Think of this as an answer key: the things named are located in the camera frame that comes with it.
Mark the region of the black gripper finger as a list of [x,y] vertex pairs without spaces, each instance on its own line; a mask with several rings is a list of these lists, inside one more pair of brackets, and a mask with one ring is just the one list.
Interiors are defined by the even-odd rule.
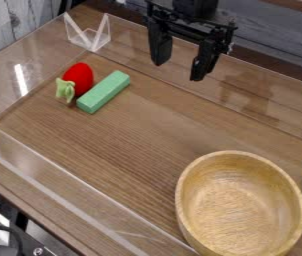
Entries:
[[147,28],[151,60],[157,66],[161,66],[171,58],[173,36],[166,24],[155,19],[149,19]]
[[226,32],[214,29],[207,37],[199,42],[198,55],[193,60],[191,81],[202,81],[205,76],[213,72],[219,55],[229,51]]

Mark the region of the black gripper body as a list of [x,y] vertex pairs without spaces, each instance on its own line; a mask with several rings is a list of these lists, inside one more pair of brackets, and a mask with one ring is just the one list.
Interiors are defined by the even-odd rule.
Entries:
[[175,36],[195,44],[203,39],[230,44],[238,26],[231,17],[218,12],[218,3],[219,0],[146,0],[150,39]]

